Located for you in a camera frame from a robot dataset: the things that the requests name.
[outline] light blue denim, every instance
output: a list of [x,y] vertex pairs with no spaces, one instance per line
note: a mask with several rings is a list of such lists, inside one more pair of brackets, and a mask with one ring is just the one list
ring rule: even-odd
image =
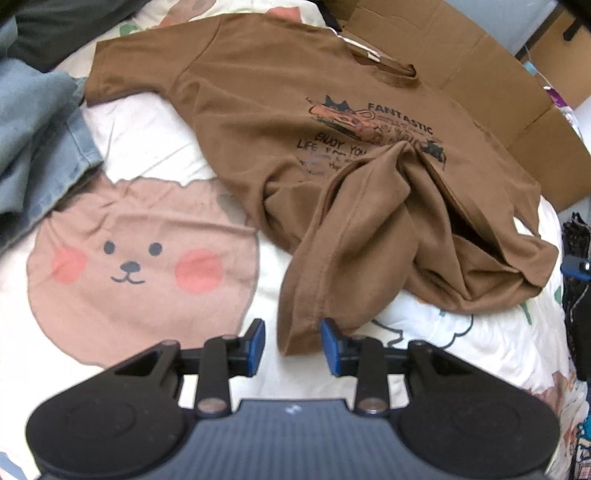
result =
[[12,463],[10,458],[8,458],[8,455],[4,452],[0,452],[0,468],[17,480],[27,480],[22,469],[18,465]]
[[102,162],[79,105],[84,80],[6,58],[14,19],[0,27],[0,254]]

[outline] cardboard box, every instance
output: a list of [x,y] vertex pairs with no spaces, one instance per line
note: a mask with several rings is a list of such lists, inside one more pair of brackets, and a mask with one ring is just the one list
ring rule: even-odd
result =
[[591,157],[521,64],[444,0],[329,0],[343,34],[461,103],[538,180],[558,211],[591,193]]
[[531,58],[574,109],[591,95],[591,33],[582,27],[565,41],[562,35],[573,21],[572,15],[562,12],[531,48]]

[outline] bear face print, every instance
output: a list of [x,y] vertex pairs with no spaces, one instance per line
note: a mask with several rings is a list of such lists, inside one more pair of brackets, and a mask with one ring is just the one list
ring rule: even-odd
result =
[[136,179],[89,189],[41,225],[27,264],[33,314],[85,364],[167,338],[236,333],[258,277],[256,230],[217,180]]

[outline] bear eye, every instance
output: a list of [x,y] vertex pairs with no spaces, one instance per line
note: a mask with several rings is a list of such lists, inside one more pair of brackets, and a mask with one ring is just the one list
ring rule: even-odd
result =
[[160,245],[158,242],[154,242],[148,248],[148,252],[150,252],[150,255],[153,257],[157,257],[162,253],[162,245]]
[[115,252],[115,244],[111,240],[107,240],[103,245],[103,250],[107,255],[112,255]]

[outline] cartoon print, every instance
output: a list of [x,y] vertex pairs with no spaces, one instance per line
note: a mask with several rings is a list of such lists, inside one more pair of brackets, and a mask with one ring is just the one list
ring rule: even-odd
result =
[[188,22],[209,10],[216,0],[179,0],[176,2],[156,28],[170,27]]
[[574,478],[588,480],[591,478],[591,416],[580,426],[576,460],[578,472]]
[[443,149],[433,140],[427,140],[427,143],[421,143],[421,151],[436,158],[439,163],[445,164],[446,156]]
[[300,7],[273,7],[266,11],[267,15],[284,18],[292,22],[302,23]]
[[133,32],[139,32],[141,30],[142,29],[139,27],[139,25],[137,23],[127,22],[119,27],[119,36],[124,37],[124,36],[129,35]]
[[353,110],[346,100],[336,103],[328,95],[324,103],[309,98],[307,100],[312,104],[309,112],[317,121],[356,140],[383,145],[384,135],[391,130],[386,122],[375,120],[374,112],[367,109]]
[[532,326],[533,321],[531,320],[531,313],[530,313],[530,309],[527,306],[527,302],[524,301],[524,302],[520,303],[519,306],[523,310],[523,313],[525,313],[525,319],[527,320],[528,325]]
[[[404,330],[403,329],[389,327],[389,326],[384,325],[383,323],[379,322],[376,319],[373,319],[372,323],[377,327],[380,327],[384,330],[387,330],[391,333],[398,335],[397,338],[394,338],[393,340],[388,341],[388,344],[387,344],[388,347],[393,347],[393,346],[401,343],[404,340]],[[442,350],[450,348],[456,342],[456,339],[466,336],[472,330],[472,327],[474,327],[474,315],[470,316],[470,324],[464,330],[462,330],[460,332],[451,332],[451,334],[452,334],[451,340],[449,340],[444,345],[435,345],[435,346],[438,348],[441,348]]]
[[[410,143],[415,150],[432,156],[445,166],[447,157],[440,145],[441,141],[432,137],[433,129],[406,115],[403,116],[398,111],[389,108],[384,109],[381,105],[375,105],[374,103],[369,103],[367,109],[353,110],[346,100],[337,103],[329,95],[326,95],[324,103],[310,98],[307,100],[312,104],[309,113],[314,116],[317,122],[325,124],[354,140],[377,147],[405,141]],[[391,115],[380,115],[377,113],[378,111],[387,111]],[[333,139],[321,132],[314,139],[300,138],[297,148],[310,151],[309,155],[312,155],[318,147],[322,148],[323,144],[327,145],[324,154],[328,154],[333,159],[331,166],[335,170],[339,170],[342,167],[343,160],[346,162],[352,156],[357,156],[357,151],[361,153],[367,152],[367,150],[357,145],[353,145],[348,150],[346,146],[343,146],[344,143],[344,141]]]
[[258,277],[247,223],[218,180],[98,176],[41,225],[27,263],[33,315],[66,354],[104,367],[163,339],[196,348],[237,333]]
[[558,287],[554,292],[554,299],[558,305],[562,306],[562,286]]
[[545,402],[557,416],[560,417],[564,407],[564,395],[566,390],[569,388],[570,383],[574,380],[569,380],[560,372],[554,372],[552,374],[552,380],[554,385],[547,388],[540,393],[532,393],[533,396],[539,398]]

